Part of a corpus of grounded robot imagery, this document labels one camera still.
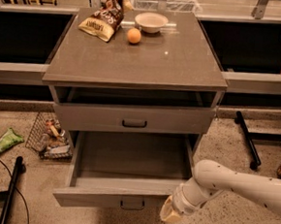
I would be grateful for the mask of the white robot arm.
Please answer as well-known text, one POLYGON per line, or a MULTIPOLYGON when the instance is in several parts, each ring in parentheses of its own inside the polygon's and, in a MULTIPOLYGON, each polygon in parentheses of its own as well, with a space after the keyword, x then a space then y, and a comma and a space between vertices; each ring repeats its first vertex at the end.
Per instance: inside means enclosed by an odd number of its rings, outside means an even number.
POLYGON ((160 219, 175 223, 184 215, 192 215, 223 191, 235 192, 281 215, 281 179, 238 173, 213 160, 202 160, 195 164, 192 177, 180 183, 164 202, 160 219))

